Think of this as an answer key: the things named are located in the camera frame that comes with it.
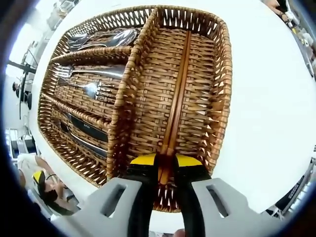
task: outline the knife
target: knife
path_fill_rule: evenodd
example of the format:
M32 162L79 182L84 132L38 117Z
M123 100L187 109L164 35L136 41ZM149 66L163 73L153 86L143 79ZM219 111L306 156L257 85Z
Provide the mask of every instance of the knife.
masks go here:
M91 143L88 143L84 140L82 140L81 138L77 137L76 135L74 135L69 129L68 126L66 124L64 124L62 121L60 121L60 127L61 129L65 132L68 133L76 142L78 142L79 144L85 146L86 148L94 151L96 154L106 158L108 155L108 152L102 148L96 147L94 145L92 145Z
M108 135L100 129L82 121L81 119L73 116L70 113L64 113L64 115L71 121L71 123L85 134L103 142L108 142Z

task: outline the wicker cutlery tray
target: wicker cutlery tray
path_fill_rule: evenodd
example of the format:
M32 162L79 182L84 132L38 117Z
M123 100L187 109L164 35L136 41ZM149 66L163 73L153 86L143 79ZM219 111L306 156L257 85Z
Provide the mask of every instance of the wicker cutlery tray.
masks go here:
M79 33L114 32L117 28L137 28L140 34L132 46L69 52L69 37ZM58 86L58 77L54 74L58 65L95 69L117 64L125 65L120 81L92 74L73 74L71 77L71 81L78 84L101 81L114 85L110 99L93 100L78 88ZM178 97L181 99L175 112L182 68L185 68L185 81L181 83ZM208 12L176 6L121 9L87 20L61 38L43 80L39 126L61 159L99 186L105 181L92 181L87 174L95 172L100 177L102 170L103 178L110 179L124 173L137 156L160 153L172 127L170 120L176 114L174 151L200 160L212 174L228 122L231 85L231 45L227 26L220 18ZM108 143L100 143L76 130L61 112L70 113L106 132ZM54 123L56 119L63 120L76 136L106 149L107 157L101 158L78 146L60 131ZM57 136L80 153L79 157L86 156L89 162L93 160L97 168L90 166L90 172L83 173L69 163L67 154L59 152L59 144L51 142L56 141ZM179 211L174 188L172 175L166 185L157 186L155 210Z

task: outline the white shirt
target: white shirt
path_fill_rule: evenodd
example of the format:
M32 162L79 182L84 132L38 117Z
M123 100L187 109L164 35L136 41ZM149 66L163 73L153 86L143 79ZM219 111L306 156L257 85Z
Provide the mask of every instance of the white shirt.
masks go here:
M43 168L36 163L35 155L20 154L18 155L17 164L18 169L22 171L26 181L25 189L34 188L33 174L43 170Z

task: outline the white tabletop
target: white tabletop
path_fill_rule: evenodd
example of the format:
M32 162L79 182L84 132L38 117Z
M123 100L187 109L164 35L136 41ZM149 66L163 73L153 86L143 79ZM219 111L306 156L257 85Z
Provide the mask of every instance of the white tabletop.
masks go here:
M224 144L213 177L244 194L262 212L305 173L316 144L316 83L289 29L259 0L82 0L57 28L39 62L32 89L30 129L49 165L84 201L96 188L73 172L39 132L38 98L49 59L69 28L124 7L169 4L212 12L228 26L233 55L233 94ZM150 229L171 233L181 214L154 212Z

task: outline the fork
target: fork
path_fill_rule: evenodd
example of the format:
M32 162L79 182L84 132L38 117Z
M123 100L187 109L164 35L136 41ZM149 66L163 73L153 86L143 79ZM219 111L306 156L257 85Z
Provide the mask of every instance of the fork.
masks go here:
M91 99L94 99L94 100L98 99L98 94L99 94L99 91L101 89L101 86L109 87L109 88L115 87L114 85L103 84L102 82L96 82L96 81L90 82L90 83L85 84L85 85L78 85L78 84L70 83L63 78L59 78L57 84L60 86L72 86L72 87L76 87L76 88L81 88L84 90L84 92L86 93L87 96L89 96ZM103 91L104 92L112 92L111 89L105 89Z
M96 75L105 76L113 79L122 79L125 66L119 65L107 69L74 69L72 66L57 66L53 71L56 76L61 78L70 78L73 73L91 73Z

